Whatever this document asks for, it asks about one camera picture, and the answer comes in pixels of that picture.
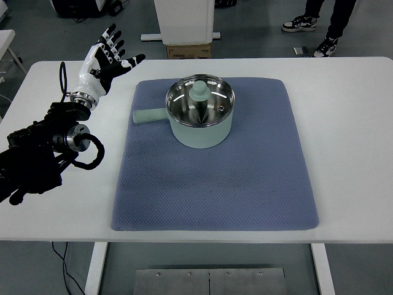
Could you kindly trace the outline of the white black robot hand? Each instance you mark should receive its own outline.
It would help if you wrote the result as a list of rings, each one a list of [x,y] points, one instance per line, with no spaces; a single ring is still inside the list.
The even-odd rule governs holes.
[[[130,72],[145,60],[144,54],[123,58],[125,41],[120,38],[121,35],[122,32],[113,23],[90,47],[79,71],[78,84],[70,94],[72,102],[95,109],[99,99],[109,93],[113,79]]]

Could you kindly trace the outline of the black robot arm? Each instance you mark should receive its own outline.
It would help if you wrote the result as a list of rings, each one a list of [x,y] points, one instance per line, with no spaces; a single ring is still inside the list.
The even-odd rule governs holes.
[[[26,194],[60,186],[69,165],[96,168],[105,149],[83,124],[90,114],[87,106],[62,99],[51,104],[42,121],[9,134],[9,148],[1,153],[1,200],[19,205]]]

